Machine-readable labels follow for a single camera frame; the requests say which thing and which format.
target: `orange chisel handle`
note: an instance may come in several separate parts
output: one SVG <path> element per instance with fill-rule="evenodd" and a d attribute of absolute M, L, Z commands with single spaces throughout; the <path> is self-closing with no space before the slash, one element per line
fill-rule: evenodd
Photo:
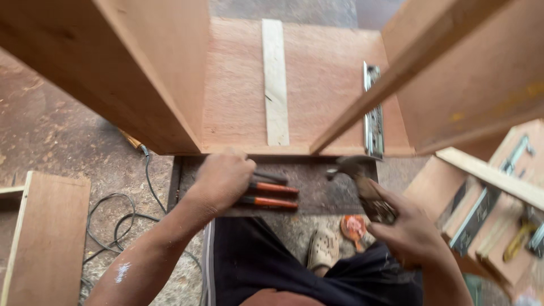
<path fill-rule="evenodd" d="M 250 188 L 257 190 L 266 190 L 266 191 L 275 191 L 275 192 L 289 192 L 289 193 L 299 193 L 299 190 L 293 187 L 287 187 L 284 185 L 276 185 L 269 183 L 251 183 L 249 184 Z"/>
<path fill-rule="evenodd" d="M 259 206 L 277 206 L 277 207 L 286 207 L 286 208 L 294 208 L 294 209 L 299 207 L 299 205 L 295 202 L 269 199 L 269 198 L 260 198 L 260 197 L 243 196 L 238 201 L 241 203 L 255 204 Z"/>

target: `hand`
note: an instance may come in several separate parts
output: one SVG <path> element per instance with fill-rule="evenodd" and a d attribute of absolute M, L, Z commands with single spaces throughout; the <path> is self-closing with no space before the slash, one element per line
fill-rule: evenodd
<path fill-rule="evenodd" d="M 227 148 L 221 154 L 211 154 L 196 173 L 195 185 L 188 193 L 199 199 L 215 216 L 221 215 L 249 187 L 255 162 L 247 154 Z"/>
<path fill-rule="evenodd" d="M 418 207 L 371 182 L 380 197 L 397 211 L 397 219 L 393 225 L 374 222 L 368 232 L 384 241 L 399 263 L 408 269 L 434 266 L 443 257 L 452 256 L 434 224 Z"/>

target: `plywood cabinet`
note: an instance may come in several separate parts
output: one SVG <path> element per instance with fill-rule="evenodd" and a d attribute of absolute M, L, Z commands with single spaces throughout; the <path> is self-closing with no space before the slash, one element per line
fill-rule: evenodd
<path fill-rule="evenodd" d="M 366 152 L 359 114 L 312 146 L 364 96 L 363 61 L 385 79 L 451 13 L 459 41 L 379 99 L 385 156 L 456 146 L 485 159 L 510 127 L 544 114 L 543 5 L 408 0 L 381 32 L 284 23 L 290 141 L 277 146 L 267 142 L 261 21 L 210 18 L 207 1 L 10 2 L 0 45 L 159 154 L 352 155 Z M 459 8 L 481 20 L 466 28 Z"/>

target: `electric cable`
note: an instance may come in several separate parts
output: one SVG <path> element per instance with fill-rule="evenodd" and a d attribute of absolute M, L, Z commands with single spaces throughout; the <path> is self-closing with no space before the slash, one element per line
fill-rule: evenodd
<path fill-rule="evenodd" d="M 153 187 L 151 186 L 151 181 L 149 179 L 149 171 L 148 171 L 148 167 L 149 167 L 149 159 L 150 159 L 150 155 L 149 155 L 149 151 L 147 149 L 146 146 L 144 145 L 141 145 L 140 148 L 142 149 L 142 151 L 144 152 L 145 154 L 145 157 L 146 157 L 146 162 L 145 162 L 145 177 L 147 179 L 147 184 L 149 185 L 149 189 L 151 191 L 151 194 L 153 194 L 153 197 L 155 198 L 155 200 L 157 201 L 157 203 L 159 204 L 160 208 L 163 210 L 164 214 L 166 214 L 166 209 L 164 208 L 163 204 L 160 202 L 159 198 L 157 197 L 157 195 L 155 194 L 155 191 L 153 190 Z M 120 195 L 122 197 L 126 197 L 130 203 L 131 203 L 131 207 L 132 207 L 132 212 L 131 213 L 128 213 L 126 215 L 124 215 L 121 219 L 119 219 L 119 221 L 117 221 L 117 224 L 115 225 L 115 229 L 113 231 L 113 241 L 109 242 L 109 243 L 103 243 L 101 242 L 100 240 L 98 240 L 98 238 L 91 232 L 91 229 L 90 229 L 90 224 L 91 224 L 91 217 L 92 217 L 92 214 L 95 212 L 95 210 L 98 208 L 98 206 L 100 205 L 100 203 L 104 202 L 105 200 L 113 197 L 113 196 L 116 196 L 116 195 Z M 142 213 L 137 213 L 136 212 L 136 206 L 134 205 L 134 201 L 132 201 L 131 197 L 129 197 L 128 195 L 124 194 L 124 193 L 119 193 L 119 192 L 114 192 L 114 193 L 111 193 L 103 198 L 101 198 L 100 200 L 98 200 L 98 202 L 96 202 L 95 206 L 91 209 L 91 211 L 89 212 L 89 215 L 87 216 L 87 225 L 86 225 L 86 230 L 87 230 L 87 233 L 89 234 L 89 236 L 94 240 L 96 241 L 96 243 L 98 243 L 102 249 L 94 252 L 92 255 L 90 255 L 89 257 L 87 257 L 86 259 L 83 260 L 83 265 L 85 265 L 87 262 L 89 262 L 91 259 L 93 259 L 94 257 L 96 257 L 97 255 L 99 255 L 101 252 L 105 251 L 105 250 L 110 250 L 112 252 L 116 252 L 118 254 L 121 254 L 121 252 L 123 252 L 125 249 L 124 247 L 119 243 L 119 241 L 131 230 L 132 228 L 132 225 L 134 224 L 134 219 L 135 217 L 142 217 L 142 218 L 147 218 L 147 219 L 150 219 L 150 220 L 153 220 L 155 222 L 159 222 L 160 219 L 158 218 L 155 218 L 155 217 L 152 217 L 152 216 L 148 216 L 148 215 L 144 215 Z M 124 220 L 128 219 L 128 218 L 131 218 L 131 222 L 130 222 L 130 225 L 128 226 L 128 228 L 121 234 L 121 236 L 118 237 L 118 231 L 119 231 L 119 227 L 121 226 L 121 224 L 123 223 Z M 116 249 L 112 249 L 111 247 L 115 245 L 117 248 L 119 248 L 119 250 L 116 250 Z M 200 273 L 202 274 L 202 266 L 200 265 L 200 262 L 199 260 L 196 258 L 195 255 L 193 255 L 191 252 L 187 251 L 187 250 L 184 250 L 183 251 L 184 254 L 187 254 L 191 257 L 191 259 L 196 263 L 197 267 L 199 268 L 200 270 Z M 87 288 L 87 291 L 90 293 L 92 288 L 94 287 L 94 284 L 89 280 L 89 279 L 86 279 L 84 277 L 81 277 L 81 283 L 83 284 L 83 286 L 85 286 Z M 202 290 L 200 291 L 200 302 L 199 302 L 199 305 L 202 305 L 202 299 L 204 297 L 204 288 L 202 287 Z"/>

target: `left hand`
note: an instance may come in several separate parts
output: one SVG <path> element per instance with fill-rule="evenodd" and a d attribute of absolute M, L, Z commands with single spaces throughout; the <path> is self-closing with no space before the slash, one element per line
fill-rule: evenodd
<path fill-rule="evenodd" d="M 227 148 L 221 154 L 211 154 L 196 173 L 195 185 L 188 193 L 198 197 L 215 216 L 231 207 L 248 189 L 255 171 L 255 162 L 247 154 Z"/>

